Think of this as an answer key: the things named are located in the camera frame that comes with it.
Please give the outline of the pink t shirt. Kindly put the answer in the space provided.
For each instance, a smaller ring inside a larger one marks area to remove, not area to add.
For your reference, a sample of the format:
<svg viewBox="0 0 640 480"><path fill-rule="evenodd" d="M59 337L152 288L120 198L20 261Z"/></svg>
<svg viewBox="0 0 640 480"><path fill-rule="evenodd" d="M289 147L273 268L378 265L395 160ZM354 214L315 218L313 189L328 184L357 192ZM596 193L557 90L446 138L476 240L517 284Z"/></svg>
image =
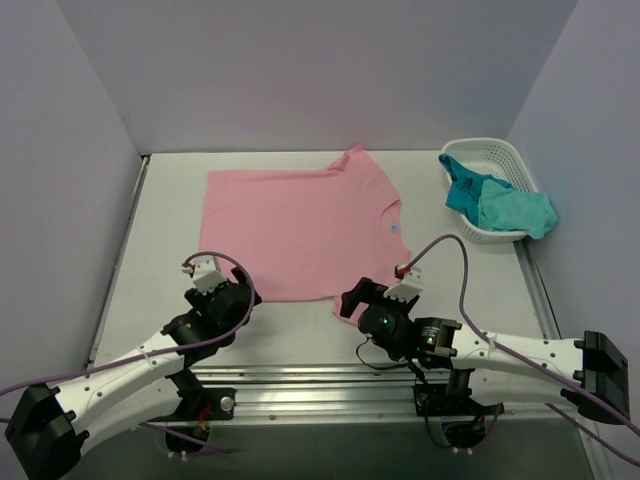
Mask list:
<svg viewBox="0 0 640 480"><path fill-rule="evenodd" d="M269 303L331 299L409 262L401 200L361 146L315 170L211 171L199 248L239 261Z"/></svg>

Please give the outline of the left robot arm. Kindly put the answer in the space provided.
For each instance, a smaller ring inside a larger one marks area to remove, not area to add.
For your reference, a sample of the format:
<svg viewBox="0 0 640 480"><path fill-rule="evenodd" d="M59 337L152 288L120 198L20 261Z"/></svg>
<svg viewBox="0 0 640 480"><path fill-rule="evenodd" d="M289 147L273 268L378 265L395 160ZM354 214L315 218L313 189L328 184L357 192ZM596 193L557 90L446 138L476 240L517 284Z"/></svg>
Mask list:
<svg viewBox="0 0 640 480"><path fill-rule="evenodd" d="M191 366L231 344L261 299L241 267L230 278L214 266L185 270L194 284L186 313L109 364L24 386L5 438L28 478L59 479L129 427L200 411L204 389Z"/></svg>

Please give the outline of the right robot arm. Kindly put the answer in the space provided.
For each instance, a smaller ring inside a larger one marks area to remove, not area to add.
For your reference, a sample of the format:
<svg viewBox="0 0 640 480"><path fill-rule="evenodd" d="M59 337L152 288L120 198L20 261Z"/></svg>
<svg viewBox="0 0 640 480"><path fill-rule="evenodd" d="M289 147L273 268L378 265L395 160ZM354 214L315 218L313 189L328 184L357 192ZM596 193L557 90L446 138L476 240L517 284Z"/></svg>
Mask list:
<svg viewBox="0 0 640 480"><path fill-rule="evenodd" d="M340 314L393 362L449 371L444 400L455 412L476 404L566 403L592 421L630 419L628 361L603 333L547 340L480 330L470 319L411 319L421 292L401 276L388 287L363 277L341 296Z"/></svg>

